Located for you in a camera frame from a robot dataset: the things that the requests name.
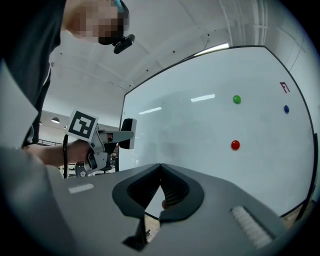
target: red ball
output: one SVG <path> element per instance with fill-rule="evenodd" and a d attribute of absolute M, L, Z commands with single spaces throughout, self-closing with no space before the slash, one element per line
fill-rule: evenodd
<path fill-rule="evenodd" d="M 240 142 L 237 141 L 237 140 L 232 141 L 232 143 L 231 143 L 231 148 L 232 148 L 233 150 L 238 150 L 238 149 L 240 148 Z"/>

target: person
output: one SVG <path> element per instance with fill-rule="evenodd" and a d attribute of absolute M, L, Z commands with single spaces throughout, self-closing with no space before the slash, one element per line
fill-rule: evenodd
<path fill-rule="evenodd" d="M 1 61 L 38 115 L 25 139 L 23 150 L 38 157 L 45 165 L 64 163 L 62 145 L 41 146 L 39 123 L 46 93 L 50 85 L 50 53 L 60 45 L 61 31 L 78 39 L 109 45 L 123 35 L 128 23 L 127 7 L 120 0 L 42 0 L 8 2 L 12 18 L 2 29 Z M 77 140 L 67 145 L 69 163 L 84 161 L 90 150 L 87 142 Z"/>

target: cable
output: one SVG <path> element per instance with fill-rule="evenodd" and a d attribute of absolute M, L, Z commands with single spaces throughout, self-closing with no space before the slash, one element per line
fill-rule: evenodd
<path fill-rule="evenodd" d="M 204 50 L 207 48 L 207 45 L 209 43 L 210 40 L 206 41 L 205 47 L 203 48 Z"/>
<path fill-rule="evenodd" d="M 64 165 L 64 170 L 63 170 L 63 178 L 68 177 L 68 157 L 67 157 L 67 144 L 68 144 L 68 135 L 64 135 L 63 139 L 63 145 L 62 145 L 62 150 L 63 150 L 63 165 Z"/>

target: blue dot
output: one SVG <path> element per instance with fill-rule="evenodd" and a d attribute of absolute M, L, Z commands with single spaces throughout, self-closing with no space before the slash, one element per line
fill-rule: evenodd
<path fill-rule="evenodd" d="M 289 114 L 289 107 L 287 105 L 284 106 L 284 112 L 286 114 Z"/>

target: whiteboard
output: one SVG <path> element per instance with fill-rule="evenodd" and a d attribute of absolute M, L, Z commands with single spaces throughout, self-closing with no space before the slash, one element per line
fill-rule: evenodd
<path fill-rule="evenodd" d="M 137 119 L 135 145 L 120 148 L 120 171 L 188 168 L 236 184 L 279 216 L 307 197 L 312 124 L 295 82 L 265 47 L 220 50 L 164 70 L 125 96 L 126 118 Z M 164 199 L 159 189 L 146 212 L 158 218 Z"/>

